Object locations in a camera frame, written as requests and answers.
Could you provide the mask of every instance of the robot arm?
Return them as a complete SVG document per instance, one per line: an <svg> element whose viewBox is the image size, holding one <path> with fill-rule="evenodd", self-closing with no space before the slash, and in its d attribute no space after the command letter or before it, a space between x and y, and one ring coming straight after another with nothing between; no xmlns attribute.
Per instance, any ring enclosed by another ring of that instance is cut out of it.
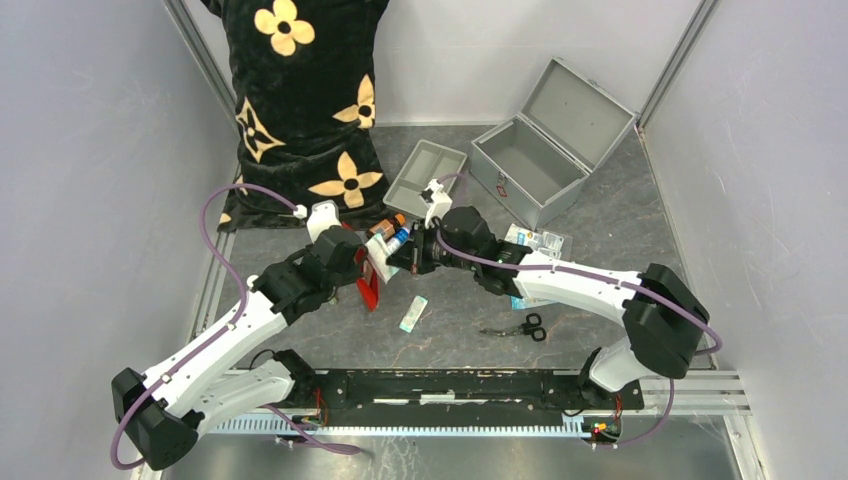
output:
<svg viewBox="0 0 848 480"><path fill-rule="evenodd" d="M436 181L422 192L429 206L425 223L389 257L389 265L421 274L442 265L471 270L474 280L495 295L554 300L624 326L625 338L586 361L587 397L606 397L647 375L686 375L703 328L646 294L667 299L703 326L709 314L669 268L651 264L645 272L616 272L555 260L497 240L477 209L451 210L446 197ZM433 220L439 216L440 221ZM624 288L633 285L643 292Z"/></svg>
<svg viewBox="0 0 848 480"><path fill-rule="evenodd" d="M262 405L312 394L298 389L298 384L309 385L306 377L314 372L293 351L275 354L249 372L223 375L262 341L359 278L355 257L362 241L339 225L335 205L315 205L307 225L311 245L248 279L241 318L233 318L237 304L165 361L141 374L127 368L112 380L119 422L142 395L149 395L125 432L152 469L175 463L222 422ZM200 352L186 361L198 347ZM168 375L177 364L177 373Z"/></svg>

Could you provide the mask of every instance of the cable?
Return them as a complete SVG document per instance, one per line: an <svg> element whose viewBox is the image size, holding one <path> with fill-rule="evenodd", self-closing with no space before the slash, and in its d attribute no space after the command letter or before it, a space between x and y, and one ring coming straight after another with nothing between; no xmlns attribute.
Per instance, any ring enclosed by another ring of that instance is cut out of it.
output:
<svg viewBox="0 0 848 480"><path fill-rule="evenodd" d="M660 431L662 426L665 425L665 422L668 420L669 415L671 415L672 405L674 405L674 380L669 378L668 379L668 405L666 405L665 411L663 412L660 419L657 421L656 424L654 424L653 427L651 427L650 430L643 433L642 435L639 435L638 437L634 437L634 438L631 438L629 440L625 440L623 442L617 442L615 445L603 445L603 444L595 444L595 445L597 445L601 448L615 449L615 448L618 448L618 447L626 447L628 445L634 445L636 443L643 442L643 441L647 440L648 438L654 436L654 434L656 434L658 431Z"/></svg>
<svg viewBox="0 0 848 480"><path fill-rule="evenodd" d="M258 359L260 357L260 355L262 355L263 353L273 354L274 351L271 350L270 348L266 348L265 350L260 350L259 353L257 353L256 355L253 356L253 360L250 361L250 365L248 365L248 367L247 367L248 370L253 370L253 364L256 363L256 359Z"/></svg>
<svg viewBox="0 0 848 480"><path fill-rule="evenodd" d="M438 225L439 225L439 228L436 230L436 239L438 240L439 245L441 245L442 248L447 250L449 253L452 253L453 255L455 255L459 258L463 258L465 260L469 260L469 261L472 261L472 262L475 262L475 263L479 263L481 265L486 265L486 266L495 267L495 268L502 268L502 269L505 269L505 270L551 271L551 265L512 265L512 264L507 264L507 263L498 263L498 262L488 260L488 259L485 259L485 258L480 258L480 257L476 257L474 255L469 255L465 252L457 250L457 249L453 248L452 246L448 245L447 242L445 242L444 238L442 238L441 223L439 223ZM695 317L691 313L687 312L686 310L684 310L683 308L681 308L679 305L672 302L671 300L669 300L669 299L665 298L664 296L662 296L662 295L660 295L660 294L658 294L654 291L651 291L651 290L649 290L649 289L647 289L647 288L645 288L641 285L636 285L636 284L633 284L633 283L630 283L630 282L625 282L625 281L619 281L619 280L617 280L613 277L609 277L607 275L601 275L600 273L594 273L594 272L587 272L585 270L580 270L579 268L566 267L564 265L557 265L553 268L553 270L555 270L557 272L568 273L568 274L571 274L571 275L577 275L579 277L588 278L590 280L596 280L598 282L606 283L608 285L624 287L628 290L633 290L636 293L640 293L642 295L645 295L646 297L651 298L652 300L656 301L657 303L660 303L663 306L671 309L674 313L680 315L681 317L686 319L689 323L691 323L692 325L695 325L698 329L700 329L701 331L703 331L704 333L709 335L713 339L713 342L715 342L715 345L713 345L712 347L696 351L695 355L706 355L706 354L710 354L710 353L715 353L715 352L721 350L721 347L724 346L724 342L721 340L721 337L718 336L718 333L716 333L715 330L712 329L712 327L705 324L704 322L699 320L697 317Z"/></svg>
<svg viewBox="0 0 848 480"><path fill-rule="evenodd" d="M203 237L203 243L206 244L206 248L208 248L209 251L212 252L212 256L214 256L221 263L221 265L227 270L230 276L232 276L233 279L236 281L236 285L238 286L239 290L238 308L236 309L235 314L232 316L233 320L227 322L227 325L222 326L218 331L212 334L211 337L206 339L206 341L195 347L194 350L189 352L185 357L175 363L174 366L171 367L167 372L165 372L162 377L164 377L165 375L167 375L168 377L173 377L183 366L185 366L194 357L200 354L200 352L208 348L209 345L212 345L216 340L221 338L222 335L229 331L229 324L235 325L242 318L242 314L247 308L247 285L245 284L244 280L242 280L241 276L239 276L238 272L236 272L236 269L232 265L230 265L230 262L228 262L226 258L224 258L224 255L221 254L221 252L219 252L217 248L215 248L215 244L212 243L212 239L209 238L209 232L206 230L206 213L207 210L209 210L209 205L212 204L212 201L215 200L218 195L238 188L246 188L248 190L254 190L257 192L264 193L270 196L271 198L283 203L287 207L291 208L292 211L297 210L297 208L292 202L290 202L288 199L286 199L279 193L276 193L273 190L269 190L265 187L260 187L259 185L253 185L250 183L227 185L215 190L214 192L212 192L211 195L209 195L209 197L206 199L206 202L203 204L203 207L200 209L200 235ZM124 431L126 430L130 419L132 419L138 409L141 408L141 405L153 395L153 392L155 392L156 389L161 387L163 384L164 381L160 377L152 385L150 385L150 387L148 387L147 390L145 390L145 392L142 393L135 400L135 402L133 402L132 405L130 405L130 408L127 409L127 412L124 414L124 417L121 418L121 421L118 423L118 428L115 430L115 435L112 437L112 443L109 451L109 457L112 461L112 465L118 470L132 470L133 468L139 467L144 464L143 458L138 459L132 463L121 462L121 460L118 458L118 445L121 442L121 435L123 435Z"/></svg>
<svg viewBox="0 0 848 480"><path fill-rule="evenodd" d="M465 252L457 250L456 248L453 248L452 246L448 245L448 243L445 242L445 239L442 238L441 221L436 223L436 225L438 227L438 229L436 230L436 239L438 240L439 245L441 245L442 248L444 248L447 252L449 252L449 253L451 253L451 254L459 257L459 258L464 258L465 260L476 262L476 263L479 263L481 265L487 265L487 266L494 267L494 268L503 268L503 269L506 269L506 270L517 270L517 271L547 271L547 270L551 270L550 265L512 265L512 264L498 263L498 262L488 260L488 259L485 259L485 258L480 258L480 257L476 257L474 255L469 255ZM563 266L563 265L558 265L558 266L554 267L554 270L557 271L557 272L569 273L569 274L572 274L572 275L577 275L577 276L580 276L580 277L588 278L588 279L591 279L591 280L596 280L596 281L599 281L599 282L602 282L602 283L606 283L608 285L621 286L621 287L627 288L628 290L633 290L636 293L640 293L642 295L645 295L646 297L651 298L654 301L662 304L663 306L671 309L674 313L680 315L681 317L686 319L689 323L696 326L698 329L700 329L701 331L703 331L704 333L706 333L707 335L709 335L713 339L713 342L715 343L715 345L713 345L712 347L709 347L709 348L705 348L703 350L698 350L698 351L695 352L695 355L707 355L707 354L710 354L710 353L715 353L715 352L721 350L721 348L724 346L724 342L721 340L721 337L718 335L718 333L716 333L715 330L712 329L712 327L703 323L697 317L695 317L691 313L687 312L686 310L684 310L683 308L681 308L679 305L672 302L671 300L669 300L669 299L665 298L664 296L662 296L662 295L660 295L656 292L653 292L653 291L651 291L651 290L649 290L649 289L647 289L647 288L645 288L641 285L636 285L636 284L633 284L633 283L630 283L630 282L619 281L619 280L617 280L613 277L609 277L609 276L606 276L606 275L601 275L601 274L593 273L593 272L586 272L584 270L580 270L580 269L573 268L573 267L566 267L566 266ZM659 421L657 421L657 423L653 427L651 427L650 430L643 433L642 435L639 435L638 437L632 438L630 440L625 440L624 442L616 443L616 445L614 445L614 446L609 446L610 448L617 448L619 446L623 447L623 446L633 445L635 443L639 443L639 442L646 440L647 438L653 436L657 431L659 431L660 428L662 428L663 425L665 425L665 422L668 420L668 417L671 414L672 405L674 404L674 380L669 378L668 382L669 382L668 405L666 406L665 412L663 412Z"/></svg>
<svg viewBox="0 0 848 480"><path fill-rule="evenodd" d="M295 445L303 445L303 446L309 446L309 447L314 447L314 448L321 448L321 449L326 450L330 453L337 453L339 455L356 455L357 453L362 452L362 449L357 447L356 445L345 445L343 443L321 443L318 440L315 440L315 437L306 433L305 430L300 428L300 426L298 424L294 423L294 421L292 419L287 417L286 414L281 412L277 407L275 407L273 405L263 405L262 408L265 408L267 410L274 412L275 415L282 418L283 421L285 421L287 424L289 424L289 426L291 428L293 428L297 433L299 433L300 436L302 436L304 439L306 439L305 444L295 444Z"/></svg>

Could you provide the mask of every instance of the gold flower pattern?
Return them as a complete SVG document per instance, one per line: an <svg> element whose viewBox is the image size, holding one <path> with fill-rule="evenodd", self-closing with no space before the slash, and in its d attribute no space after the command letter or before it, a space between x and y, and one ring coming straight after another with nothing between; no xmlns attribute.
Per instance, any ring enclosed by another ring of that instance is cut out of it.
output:
<svg viewBox="0 0 848 480"><path fill-rule="evenodd" d="M333 118L341 122L354 122L359 120L359 128L366 129L374 126L374 118L377 110L374 106L374 84L368 74L359 83L359 93L356 104L351 105L341 112L333 115Z"/></svg>
<svg viewBox="0 0 848 480"><path fill-rule="evenodd" d="M348 208L357 208L365 205L362 189L373 186L383 178L383 174L378 172L358 174L356 164L353 163L353 159L350 158L347 152L342 153L339 157L337 168L341 180L330 180L319 183L314 187L309 187L309 191L324 197L344 195L345 205Z"/></svg>
<svg viewBox="0 0 848 480"><path fill-rule="evenodd" d="M256 29L271 36L271 48L284 57L294 54L297 44L308 45L315 40L315 29L305 20L297 19L297 6L292 0L274 0L274 11L264 8L253 17Z"/></svg>
<svg viewBox="0 0 848 480"><path fill-rule="evenodd" d="M247 97L244 97L244 105L241 107L241 112L236 115L236 120L241 125L244 146L253 155L256 163L262 160L262 154L266 150L285 145L268 133L268 130L259 121L259 117L256 116L256 111L253 110L253 105L250 104Z"/></svg>

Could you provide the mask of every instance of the white bracket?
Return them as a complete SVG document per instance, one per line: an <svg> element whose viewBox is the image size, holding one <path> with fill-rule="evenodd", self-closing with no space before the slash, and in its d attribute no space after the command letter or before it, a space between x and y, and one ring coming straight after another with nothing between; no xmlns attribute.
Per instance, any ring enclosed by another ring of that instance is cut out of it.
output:
<svg viewBox="0 0 848 480"><path fill-rule="evenodd" d="M306 221L306 230L312 243L318 239L321 232L332 226L341 226L339 222L339 206L332 200L312 205L312 215Z"/></svg>
<svg viewBox="0 0 848 480"><path fill-rule="evenodd" d="M423 196L424 192L430 192L429 200ZM424 192L422 192L422 196L420 197L424 204L427 205L427 214L424 216L424 227L431 228L433 226L433 218L443 218L448 213L448 210L450 210L451 205L453 205L453 200L445 192L445 186L439 183L438 180L430 180Z"/></svg>

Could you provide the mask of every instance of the small box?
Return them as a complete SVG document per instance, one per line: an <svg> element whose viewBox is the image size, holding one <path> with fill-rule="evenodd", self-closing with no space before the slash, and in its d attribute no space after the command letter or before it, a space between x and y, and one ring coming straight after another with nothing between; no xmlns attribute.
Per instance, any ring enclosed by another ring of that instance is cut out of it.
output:
<svg viewBox="0 0 848 480"><path fill-rule="evenodd" d="M427 188L430 180L449 173L459 173L467 158L468 155L458 150L419 140L403 164L400 174L383 197L383 202L409 218L424 218L427 215L427 205L418 195ZM445 181L445 192L450 193L454 183L456 178Z"/></svg>
<svg viewBox="0 0 848 480"><path fill-rule="evenodd" d="M474 140L471 174L535 230L574 204L637 118L554 58L521 112Z"/></svg>

